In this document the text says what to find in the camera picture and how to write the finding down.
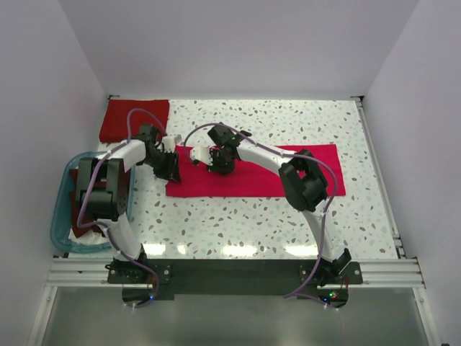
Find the bright pink-red t-shirt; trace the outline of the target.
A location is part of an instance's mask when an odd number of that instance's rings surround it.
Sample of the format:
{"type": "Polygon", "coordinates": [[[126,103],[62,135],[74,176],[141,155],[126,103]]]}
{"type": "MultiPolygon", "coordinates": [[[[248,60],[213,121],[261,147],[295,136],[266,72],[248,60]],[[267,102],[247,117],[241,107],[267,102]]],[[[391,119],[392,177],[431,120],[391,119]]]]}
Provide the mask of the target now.
{"type": "MultiPolygon", "coordinates": [[[[338,180],[339,197],[345,196],[346,188],[337,147],[334,144],[313,146],[282,146],[291,151],[309,150],[313,156],[327,164],[338,180]]],[[[230,174],[209,172],[203,163],[193,165],[189,159],[190,147],[177,146],[181,182],[168,182],[166,195],[174,198],[280,198],[284,191],[279,177],[270,171],[245,161],[237,161],[230,174]]]]}

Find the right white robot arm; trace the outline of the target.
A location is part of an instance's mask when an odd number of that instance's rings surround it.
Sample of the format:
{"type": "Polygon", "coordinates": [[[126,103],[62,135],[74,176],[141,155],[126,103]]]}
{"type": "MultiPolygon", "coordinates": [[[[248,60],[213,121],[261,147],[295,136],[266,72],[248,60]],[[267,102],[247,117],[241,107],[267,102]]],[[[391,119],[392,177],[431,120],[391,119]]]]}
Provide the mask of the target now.
{"type": "Polygon", "coordinates": [[[207,134],[215,144],[209,170],[232,172],[239,160],[279,177],[286,201],[305,217],[318,246],[318,259],[305,281],[315,280],[320,286],[339,282],[352,256],[328,211],[339,188],[333,170],[308,150],[264,145],[250,139],[249,133],[235,132],[224,124],[214,125],[207,134]]]}

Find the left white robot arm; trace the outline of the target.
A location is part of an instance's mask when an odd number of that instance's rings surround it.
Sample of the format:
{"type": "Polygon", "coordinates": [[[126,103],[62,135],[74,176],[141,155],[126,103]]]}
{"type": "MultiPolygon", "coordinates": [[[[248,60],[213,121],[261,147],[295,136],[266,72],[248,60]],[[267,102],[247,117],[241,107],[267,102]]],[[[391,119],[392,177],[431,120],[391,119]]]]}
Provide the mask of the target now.
{"type": "Polygon", "coordinates": [[[149,265],[145,251],[131,229],[127,216],[129,173],[137,165],[152,168],[155,177],[179,183],[180,135],[163,135],[151,124],[142,125],[136,136],[119,142],[107,153],[80,160],[76,180],[77,226],[99,228],[115,251],[114,260],[126,262],[124,274],[143,282],[149,265]]]}

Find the folded dark red t-shirt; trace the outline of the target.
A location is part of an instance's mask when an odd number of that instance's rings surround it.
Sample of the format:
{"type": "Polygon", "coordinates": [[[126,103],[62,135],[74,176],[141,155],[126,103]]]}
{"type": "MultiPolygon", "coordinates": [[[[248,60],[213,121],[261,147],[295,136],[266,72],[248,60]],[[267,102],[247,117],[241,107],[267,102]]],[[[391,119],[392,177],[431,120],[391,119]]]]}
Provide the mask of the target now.
{"type": "Polygon", "coordinates": [[[131,134],[135,136],[142,124],[152,124],[159,129],[166,129],[170,103],[167,99],[135,100],[111,99],[99,132],[99,141],[102,143],[117,143],[127,138],[127,115],[136,109],[130,116],[131,134]]]}

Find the dark red clothes in basket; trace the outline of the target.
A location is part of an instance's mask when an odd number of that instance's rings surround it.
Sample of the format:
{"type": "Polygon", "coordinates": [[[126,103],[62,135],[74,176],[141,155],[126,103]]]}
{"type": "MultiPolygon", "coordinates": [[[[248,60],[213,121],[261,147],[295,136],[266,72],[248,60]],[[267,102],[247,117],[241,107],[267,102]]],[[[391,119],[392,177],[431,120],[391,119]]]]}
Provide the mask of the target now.
{"type": "Polygon", "coordinates": [[[73,230],[76,237],[80,237],[85,234],[87,231],[94,231],[97,233],[102,233],[98,226],[90,226],[86,228],[80,228],[77,225],[77,219],[79,216],[80,208],[76,204],[76,182],[78,176],[78,169],[70,169],[68,173],[72,181],[71,191],[68,193],[69,200],[71,201],[71,230],[73,230]]]}

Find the white cloth in basket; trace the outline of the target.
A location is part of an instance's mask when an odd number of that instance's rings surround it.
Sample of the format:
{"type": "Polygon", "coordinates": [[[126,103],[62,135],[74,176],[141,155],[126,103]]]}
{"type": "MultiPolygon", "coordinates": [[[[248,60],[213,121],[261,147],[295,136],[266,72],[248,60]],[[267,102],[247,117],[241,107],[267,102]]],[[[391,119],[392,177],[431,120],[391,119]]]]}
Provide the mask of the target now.
{"type": "Polygon", "coordinates": [[[94,231],[87,231],[80,237],[76,237],[73,230],[70,230],[68,239],[84,246],[99,246],[109,243],[104,234],[97,233],[94,231]]]}

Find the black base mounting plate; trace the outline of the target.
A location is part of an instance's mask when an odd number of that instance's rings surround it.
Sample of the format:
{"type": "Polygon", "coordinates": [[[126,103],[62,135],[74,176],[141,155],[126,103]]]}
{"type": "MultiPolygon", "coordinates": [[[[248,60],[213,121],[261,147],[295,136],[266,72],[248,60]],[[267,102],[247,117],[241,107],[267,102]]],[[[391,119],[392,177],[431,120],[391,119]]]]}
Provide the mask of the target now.
{"type": "Polygon", "coordinates": [[[283,296],[314,268],[314,259],[142,259],[143,267],[113,260],[107,282],[124,301],[173,300],[177,295],[283,296]]]}

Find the teal plastic basket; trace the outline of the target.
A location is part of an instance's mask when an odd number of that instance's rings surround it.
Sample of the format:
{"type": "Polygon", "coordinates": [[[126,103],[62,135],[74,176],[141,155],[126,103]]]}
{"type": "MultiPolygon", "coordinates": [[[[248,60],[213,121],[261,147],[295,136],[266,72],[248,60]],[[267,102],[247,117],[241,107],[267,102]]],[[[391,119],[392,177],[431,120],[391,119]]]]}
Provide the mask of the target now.
{"type": "MultiPolygon", "coordinates": [[[[72,181],[68,173],[70,169],[78,169],[78,165],[81,159],[86,157],[100,156],[102,152],[86,152],[73,158],[66,166],[63,178],[61,180],[60,189],[58,191],[58,197],[55,204],[55,210],[53,214],[50,238],[55,247],[59,248],[63,252],[68,253],[79,253],[79,254],[90,254],[95,252],[101,252],[111,249],[110,243],[99,245],[99,246],[84,246],[77,244],[68,239],[71,230],[71,201],[69,200],[68,193],[71,191],[72,181]]],[[[132,194],[133,194],[133,180],[134,171],[132,170],[127,173],[129,179],[129,204],[127,212],[130,211],[132,205],[132,194]]]]}

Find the aluminium frame rail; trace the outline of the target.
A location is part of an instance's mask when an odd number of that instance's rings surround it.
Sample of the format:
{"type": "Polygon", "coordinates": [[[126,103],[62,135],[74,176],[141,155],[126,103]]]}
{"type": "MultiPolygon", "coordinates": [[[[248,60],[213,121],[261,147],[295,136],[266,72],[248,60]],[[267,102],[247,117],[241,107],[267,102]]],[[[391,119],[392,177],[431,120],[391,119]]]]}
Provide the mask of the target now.
{"type": "Polygon", "coordinates": [[[46,286],[57,288],[99,287],[108,285],[108,270],[105,265],[110,259],[94,258],[53,258],[46,286]]]}

